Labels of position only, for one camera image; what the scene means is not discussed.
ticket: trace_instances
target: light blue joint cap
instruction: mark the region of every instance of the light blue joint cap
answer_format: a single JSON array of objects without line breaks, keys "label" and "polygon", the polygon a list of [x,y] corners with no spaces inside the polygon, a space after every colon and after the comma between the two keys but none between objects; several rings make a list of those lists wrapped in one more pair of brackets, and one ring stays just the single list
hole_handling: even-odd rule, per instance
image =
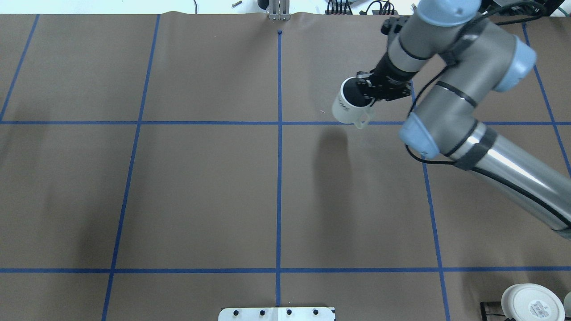
[{"label": "light blue joint cap", "polygon": [[524,44],[516,35],[514,37],[516,37],[516,51],[513,53],[512,64],[494,88],[500,93],[514,88],[531,71],[537,60],[536,52]]},{"label": "light blue joint cap", "polygon": [[421,0],[416,13],[431,25],[453,27],[474,18],[480,3],[480,0]]},{"label": "light blue joint cap", "polygon": [[399,137],[401,141],[411,146],[425,158],[433,159],[440,153],[428,129],[415,113],[408,116],[407,121],[399,130]]}]

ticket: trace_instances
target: cup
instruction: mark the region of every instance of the cup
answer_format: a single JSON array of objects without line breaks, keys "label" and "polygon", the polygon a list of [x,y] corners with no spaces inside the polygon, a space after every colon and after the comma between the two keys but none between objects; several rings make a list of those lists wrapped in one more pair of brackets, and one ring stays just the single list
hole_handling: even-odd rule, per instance
[{"label": "cup", "polygon": [[344,124],[353,123],[358,129],[363,129],[375,116],[375,111],[373,110],[372,106],[366,105],[359,107],[347,101],[343,88],[348,81],[354,78],[355,77],[347,78],[341,84],[341,90],[333,101],[331,110],[333,112],[333,116],[335,119],[337,119],[337,121]]}]

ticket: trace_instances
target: white label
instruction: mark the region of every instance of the white label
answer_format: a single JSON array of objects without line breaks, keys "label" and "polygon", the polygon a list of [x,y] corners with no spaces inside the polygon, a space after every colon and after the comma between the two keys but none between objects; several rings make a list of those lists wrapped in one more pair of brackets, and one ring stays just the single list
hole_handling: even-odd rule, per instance
[{"label": "white label", "polygon": [[533,300],[529,302],[529,313],[537,319],[547,319],[550,315],[551,309],[542,300]]}]

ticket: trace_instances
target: mug handle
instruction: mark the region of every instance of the mug handle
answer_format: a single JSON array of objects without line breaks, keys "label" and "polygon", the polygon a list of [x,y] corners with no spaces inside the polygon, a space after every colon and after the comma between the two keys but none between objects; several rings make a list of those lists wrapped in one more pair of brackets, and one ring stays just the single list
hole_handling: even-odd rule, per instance
[{"label": "mug handle", "polygon": [[373,110],[372,107],[367,107],[367,109],[365,109],[365,116],[366,119],[364,122],[361,122],[359,120],[357,120],[354,124],[355,127],[357,127],[357,129],[363,129],[365,128],[369,122],[371,121],[371,119],[375,116],[375,111]]}]

